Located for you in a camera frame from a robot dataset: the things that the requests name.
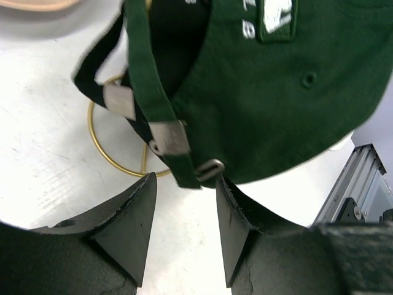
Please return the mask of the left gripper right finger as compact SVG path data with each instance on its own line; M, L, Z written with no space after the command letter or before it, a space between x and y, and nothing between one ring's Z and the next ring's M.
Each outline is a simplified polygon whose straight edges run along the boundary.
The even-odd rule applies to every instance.
M225 284L233 294L391 294L392 224L303 227L216 181Z

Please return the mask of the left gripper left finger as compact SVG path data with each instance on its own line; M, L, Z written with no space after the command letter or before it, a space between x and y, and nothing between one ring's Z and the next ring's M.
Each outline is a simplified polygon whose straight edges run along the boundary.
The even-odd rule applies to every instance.
M157 177L53 227L1 224L2 294L136 294L142 286Z

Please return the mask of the green baseball cap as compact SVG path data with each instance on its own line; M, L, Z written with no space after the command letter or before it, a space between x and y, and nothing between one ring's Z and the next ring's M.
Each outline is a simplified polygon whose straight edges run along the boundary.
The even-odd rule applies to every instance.
M144 1L126 1L129 77L180 187L269 178L375 112L392 74L391 1L213 1L188 75L167 96Z

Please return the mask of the black baseball cap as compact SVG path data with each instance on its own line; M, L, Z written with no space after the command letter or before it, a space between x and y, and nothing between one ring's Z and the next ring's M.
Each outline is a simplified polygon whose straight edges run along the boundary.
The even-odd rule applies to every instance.
M191 70L208 26L210 1L147 1L150 21L152 53L163 89L172 98ZM125 9L107 33L96 43L80 64L74 76L74 85L92 102L110 112L124 116L114 103L131 104L132 113L126 119L145 143L153 137L140 107L133 97L128 72L119 83L107 85L96 82L101 65L115 49L124 27Z

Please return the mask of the beige bucket hat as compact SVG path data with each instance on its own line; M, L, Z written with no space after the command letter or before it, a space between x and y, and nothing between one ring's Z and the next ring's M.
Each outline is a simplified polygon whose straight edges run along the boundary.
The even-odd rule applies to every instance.
M80 0L1 0L1 7L32 12L54 12L67 9Z

